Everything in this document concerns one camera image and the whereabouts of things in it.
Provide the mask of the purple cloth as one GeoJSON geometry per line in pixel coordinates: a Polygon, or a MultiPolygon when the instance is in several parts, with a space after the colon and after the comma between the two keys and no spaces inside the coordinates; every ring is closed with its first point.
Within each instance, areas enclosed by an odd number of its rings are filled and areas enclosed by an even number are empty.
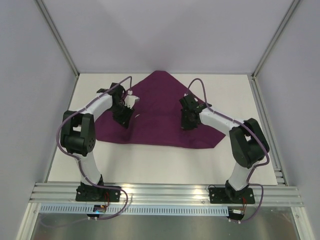
{"type": "Polygon", "coordinates": [[[105,111],[95,121],[96,139],[116,144],[171,146],[188,149],[214,148],[224,137],[222,132],[200,124],[192,130],[181,128],[179,100],[188,89],[166,71],[154,71],[132,87],[140,98],[125,128],[105,111]]]}

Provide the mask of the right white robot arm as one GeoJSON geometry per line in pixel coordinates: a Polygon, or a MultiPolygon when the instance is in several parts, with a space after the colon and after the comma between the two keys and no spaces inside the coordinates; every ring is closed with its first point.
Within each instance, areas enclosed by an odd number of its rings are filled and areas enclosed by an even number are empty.
{"type": "Polygon", "coordinates": [[[229,137],[235,165],[225,187],[210,188],[211,203],[240,204],[243,200],[253,204],[255,200],[249,188],[249,179],[259,162],[268,156],[269,144],[262,129],[254,118],[236,120],[211,108],[208,103],[199,103],[193,94],[179,100],[181,128],[189,131],[199,125],[209,126],[229,137]]]}

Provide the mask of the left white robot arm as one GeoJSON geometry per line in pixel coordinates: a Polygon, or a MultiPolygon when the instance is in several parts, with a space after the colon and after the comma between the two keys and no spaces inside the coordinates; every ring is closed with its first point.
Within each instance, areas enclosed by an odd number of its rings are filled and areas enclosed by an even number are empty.
{"type": "Polygon", "coordinates": [[[80,185],[76,189],[77,202],[119,202],[121,187],[105,187],[96,165],[93,153],[97,140],[95,122],[110,111],[113,120],[127,129],[138,101],[139,97],[132,90],[125,90],[120,83],[112,83],[109,89],[99,89],[84,107],[64,112],[56,140],[61,152],[76,160],[81,173],[80,185]]]}

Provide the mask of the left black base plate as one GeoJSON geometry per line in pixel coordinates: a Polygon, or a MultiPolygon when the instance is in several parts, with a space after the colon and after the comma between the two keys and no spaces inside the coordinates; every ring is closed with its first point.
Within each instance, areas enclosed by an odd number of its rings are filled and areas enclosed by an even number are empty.
{"type": "Polygon", "coordinates": [[[107,186],[107,188],[95,187],[92,185],[80,185],[76,189],[76,202],[111,202],[120,201],[121,187],[107,186]]]}

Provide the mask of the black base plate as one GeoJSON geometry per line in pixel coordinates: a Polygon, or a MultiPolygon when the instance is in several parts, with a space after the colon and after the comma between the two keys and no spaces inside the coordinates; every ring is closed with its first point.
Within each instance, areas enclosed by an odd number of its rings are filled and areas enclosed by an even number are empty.
{"type": "Polygon", "coordinates": [[[121,187],[107,186],[107,188],[95,187],[92,185],[80,185],[76,189],[76,202],[111,202],[120,201],[121,187]]]}
{"type": "Polygon", "coordinates": [[[240,191],[233,191],[225,187],[210,187],[209,201],[211,204],[244,204],[253,205],[256,203],[252,188],[244,188],[240,191]]]}

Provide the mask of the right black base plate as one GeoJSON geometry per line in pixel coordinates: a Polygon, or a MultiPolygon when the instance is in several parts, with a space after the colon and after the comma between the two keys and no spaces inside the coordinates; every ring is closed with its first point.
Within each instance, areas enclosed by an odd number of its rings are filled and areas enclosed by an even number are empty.
{"type": "Polygon", "coordinates": [[[210,187],[209,201],[211,204],[244,204],[253,205],[256,203],[252,188],[244,188],[240,191],[233,191],[225,187],[210,187]]]}

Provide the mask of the aluminium rail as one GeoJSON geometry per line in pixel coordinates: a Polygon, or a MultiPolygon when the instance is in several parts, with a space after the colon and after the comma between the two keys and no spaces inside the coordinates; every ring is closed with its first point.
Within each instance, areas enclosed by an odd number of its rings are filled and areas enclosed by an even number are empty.
{"type": "MultiPolygon", "coordinates": [[[[75,203],[78,182],[36,183],[30,203],[75,203]]],[[[117,183],[133,205],[209,206],[208,186],[205,184],[143,184],[117,183]]],[[[263,207],[303,207],[295,186],[267,185],[264,187],[263,207]]]]}

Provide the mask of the left aluminium frame post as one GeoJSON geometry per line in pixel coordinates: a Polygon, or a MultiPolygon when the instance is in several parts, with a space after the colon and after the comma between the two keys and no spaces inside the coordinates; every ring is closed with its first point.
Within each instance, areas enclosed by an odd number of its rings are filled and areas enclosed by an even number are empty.
{"type": "Polygon", "coordinates": [[[61,34],[46,6],[46,3],[44,0],[34,0],[34,3],[36,4],[39,12],[41,13],[46,25],[48,26],[53,38],[55,39],[56,43],[58,44],[59,49],[61,50],[66,62],[68,63],[70,69],[72,70],[75,78],[78,80],[80,76],[80,72],[78,68],[76,67],[76,64],[74,63],[72,56],[70,52],[68,51],[68,48],[63,41],[63,38],[61,37],[61,34]]]}

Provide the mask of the aluminium frame post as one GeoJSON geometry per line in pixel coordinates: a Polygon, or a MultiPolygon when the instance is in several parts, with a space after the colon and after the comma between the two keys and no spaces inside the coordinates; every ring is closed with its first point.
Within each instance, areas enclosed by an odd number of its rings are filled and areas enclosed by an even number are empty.
{"type": "Polygon", "coordinates": [[[273,34],[271,40],[269,41],[266,49],[263,52],[261,58],[259,59],[254,71],[251,74],[251,77],[253,80],[255,80],[258,77],[263,66],[267,62],[273,49],[276,47],[278,41],[280,40],[281,36],[284,34],[289,22],[291,21],[291,19],[295,15],[297,9],[299,8],[299,6],[301,5],[302,2],[303,2],[302,0],[292,0],[291,1],[289,8],[285,12],[285,14],[284,14],[283,18],[281,19],[275,33],[273,34]]]}
{"type": "Polygon", "coordinates": [[[58,44],[59,49],[61,50],[66,62],[68,63],[70,69],[72,70],[75,78],[78,80],[80,76],[80,72],[78,68],[76,67],[76,64],[74,63],[72,56],[70,52],[68,51],[68,48],[63,41],[63,38],[61,37],[61,34],[46,6],[46,3],[44,0],[34,0],[34,3],[36,4],[39,12],[41,13],[46,25],[48,26],[53,38],[55,39],[56,43],[58,44]]]}

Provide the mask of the right aluminium frame post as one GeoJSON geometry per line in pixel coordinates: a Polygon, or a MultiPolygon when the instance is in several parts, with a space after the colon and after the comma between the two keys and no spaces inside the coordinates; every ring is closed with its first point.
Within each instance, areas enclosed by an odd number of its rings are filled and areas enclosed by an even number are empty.
{"type": "Polygon", "coordinates": [[[285,14],[284,14],[283,18],[281,19],[275,33],[273,34],[271,40],[269,41],[266,49],[263,52],[261,58],[259,59],[254,71],[251,74],[251,77],[253,80],[255,80],[258,77],[263,66],[267,62],[273,49],[276,47],[278,41],[280,40],[281,36],[284,34],[289,22],[291,21],[291,19],[295,15],[297,9],[299,8],[299,6],[301,5],[302,2],[303,2],[302,0],[292,0],[291,1],[289,8],[285,12],[285,14]]]}

